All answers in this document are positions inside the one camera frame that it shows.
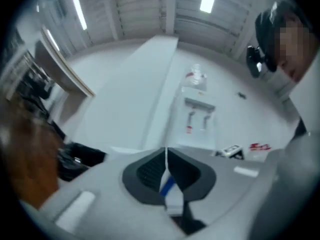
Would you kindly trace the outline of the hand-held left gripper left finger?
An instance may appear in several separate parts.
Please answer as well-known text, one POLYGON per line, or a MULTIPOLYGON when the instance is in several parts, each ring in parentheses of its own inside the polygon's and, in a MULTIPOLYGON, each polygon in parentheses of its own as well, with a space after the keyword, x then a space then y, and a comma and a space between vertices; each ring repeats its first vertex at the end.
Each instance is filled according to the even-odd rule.
POLYGON ((56 191, 40 209, 21 206, 48 240, 183 240, 160 183, 165 149, 95 165, 56 191))

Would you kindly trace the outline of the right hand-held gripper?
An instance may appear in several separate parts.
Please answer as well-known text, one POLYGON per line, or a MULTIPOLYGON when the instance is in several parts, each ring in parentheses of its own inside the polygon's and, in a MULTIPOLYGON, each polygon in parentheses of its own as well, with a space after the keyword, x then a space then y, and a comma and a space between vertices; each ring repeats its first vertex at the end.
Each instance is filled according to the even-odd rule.
POLYGON ((216 152, 217 157, 224 157, 229 159, 237 159, 237 160, 244 160, 244 153, 243 148, 239 145, 232 145, 227 148, 223 148, 216 152))

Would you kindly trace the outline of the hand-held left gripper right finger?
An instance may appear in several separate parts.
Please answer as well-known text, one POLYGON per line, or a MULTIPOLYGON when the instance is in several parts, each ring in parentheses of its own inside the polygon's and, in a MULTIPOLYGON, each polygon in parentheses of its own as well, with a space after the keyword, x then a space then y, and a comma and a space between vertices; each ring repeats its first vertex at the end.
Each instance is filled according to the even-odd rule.
POLYGON ((266 198, 280 155, 264 162, 169 148, 168 168, 183 193, 179 226, 188 236, 248 236, 266 198))

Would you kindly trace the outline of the white water dispenser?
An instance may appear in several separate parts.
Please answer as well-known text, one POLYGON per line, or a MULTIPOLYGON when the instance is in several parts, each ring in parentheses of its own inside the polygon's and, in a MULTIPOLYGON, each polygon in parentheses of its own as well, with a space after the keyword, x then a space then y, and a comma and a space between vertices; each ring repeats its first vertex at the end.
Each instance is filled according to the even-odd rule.
POLYGON ((175 119, 172 129, 173 141, 179 146, 214 150, 216 102, 207 92, 182 87, 176 100, 175 119), (192 132, 187 133, 189 112, 192 117, 192 132))

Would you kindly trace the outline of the clear plastic water bottle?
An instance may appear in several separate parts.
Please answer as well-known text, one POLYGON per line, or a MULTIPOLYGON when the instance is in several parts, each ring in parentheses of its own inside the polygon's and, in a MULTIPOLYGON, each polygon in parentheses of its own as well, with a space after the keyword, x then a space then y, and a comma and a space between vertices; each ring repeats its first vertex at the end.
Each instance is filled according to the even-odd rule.
POLYGON ((248 147, 248 157, 262 157, 266 156, 268 152, 272 150, 272 147, 269 144, 264 144, 264 143, 252 143, 248 147))
POLYGON ((191 65, 185 73, 182 85, 201 91, 207 90, 207 74, 200 64, 191 65))

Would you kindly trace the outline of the black garbage bag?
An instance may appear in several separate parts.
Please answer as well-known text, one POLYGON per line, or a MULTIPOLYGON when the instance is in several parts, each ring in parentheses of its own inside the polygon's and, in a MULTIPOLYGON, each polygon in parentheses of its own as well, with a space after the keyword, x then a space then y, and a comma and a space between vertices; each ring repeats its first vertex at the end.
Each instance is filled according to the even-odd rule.
POLYGON ((107 156, 107 153, 99 149, 80 143, 65 144, 57 151, 58 177, 63 181, 70 182, 89 168, 102 163, 107 156))

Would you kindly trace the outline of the grey tap with red lever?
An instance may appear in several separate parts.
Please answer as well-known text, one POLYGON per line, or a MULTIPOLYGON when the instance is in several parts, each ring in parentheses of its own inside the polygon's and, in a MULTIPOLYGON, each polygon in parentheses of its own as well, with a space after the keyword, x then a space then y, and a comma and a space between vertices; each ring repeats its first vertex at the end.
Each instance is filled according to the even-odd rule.
POLYGON ((196 112, 193 110, 193 111, 189 112, 189 114, 188 114, 187 127, 186 127, 186 132, 188 134, 190 134, 192 132, 192 128, 193 128, 192 127, 192 118, 195 115, 195 113, 196 112))

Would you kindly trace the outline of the white desk with wooden edge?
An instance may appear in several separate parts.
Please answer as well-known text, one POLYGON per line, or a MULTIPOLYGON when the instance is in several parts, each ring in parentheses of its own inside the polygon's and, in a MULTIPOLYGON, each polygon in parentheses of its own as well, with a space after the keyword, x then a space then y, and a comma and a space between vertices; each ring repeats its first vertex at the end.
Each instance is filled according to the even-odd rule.
POLYGON ((37 65, 64 91, 84 94, 87 97, 95 96, 95 93, 80 79, 58 51, 50 39, 48 29, 44 26, 36 36, 34 59, 37 65))

